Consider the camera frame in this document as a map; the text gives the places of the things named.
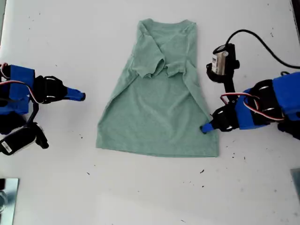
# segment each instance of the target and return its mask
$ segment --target t-shirt sleeve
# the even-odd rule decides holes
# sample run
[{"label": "t-shirt sleeve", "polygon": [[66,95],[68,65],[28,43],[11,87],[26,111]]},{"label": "t-shirt sleeve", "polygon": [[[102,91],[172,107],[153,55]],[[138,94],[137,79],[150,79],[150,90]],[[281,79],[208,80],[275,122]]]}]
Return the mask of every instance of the t-shirt sleeve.
[{"label": "t-shirt sleeve", "polygon": [[132,70],[141,77],[153,77],[165,66],[165,57],[154,39],[141,34],[133,52]]}]

